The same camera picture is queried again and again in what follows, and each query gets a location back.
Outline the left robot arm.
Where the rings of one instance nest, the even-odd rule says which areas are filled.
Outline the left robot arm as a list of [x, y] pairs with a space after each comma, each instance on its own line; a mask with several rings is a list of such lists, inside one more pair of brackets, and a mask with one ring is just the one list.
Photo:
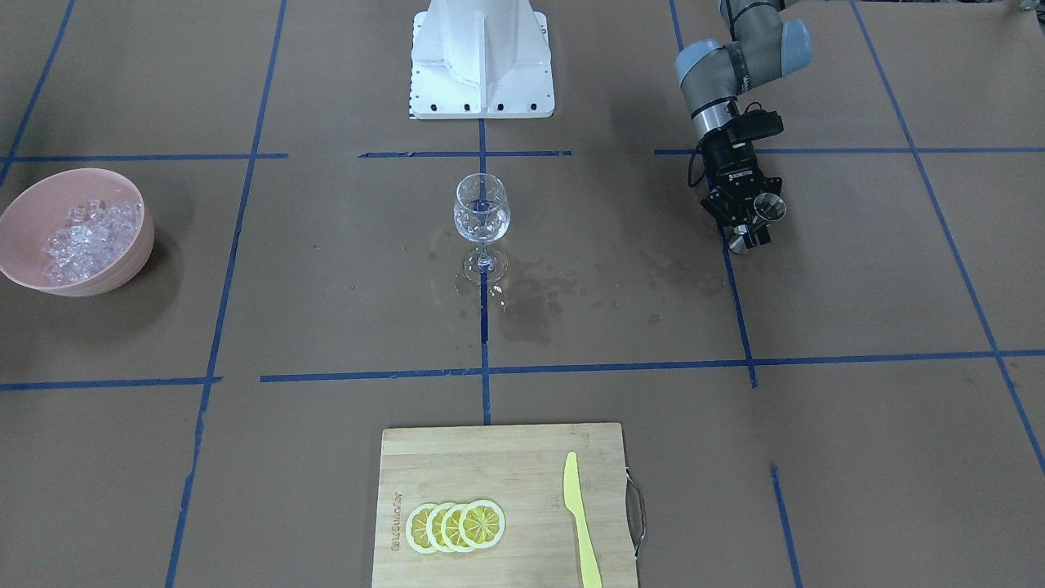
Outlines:
[[709, 194], [700, 204], [732, 229], [734, 253], [769, 244], [771, 224], [787, 212], [781, 178], [758, 164], [754, 141], [784, 131], [776, 111], [751, 103], [741, 110], [743, 94], [802, 70], [812, 62], [812, 37], [800, 19], [780, 17], [783, 1], [720, 1], [719, 11], [732, 41], [713, 38], [687, 46], [676, 57], [677, 83], [696, 130], [691, 160], [701, 159]]

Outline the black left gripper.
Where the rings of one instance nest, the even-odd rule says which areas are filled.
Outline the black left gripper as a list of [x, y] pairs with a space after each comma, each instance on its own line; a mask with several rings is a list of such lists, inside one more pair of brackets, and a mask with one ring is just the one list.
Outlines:
[[745, 224], [758, 194], [783, 194], [783, 181], [762, 172], [750, 142], [732, 145], [727, 131], [710, 131], [701, 139], [700, 151], [709, 179], [709, 196], [701, 206], [722, 227]]

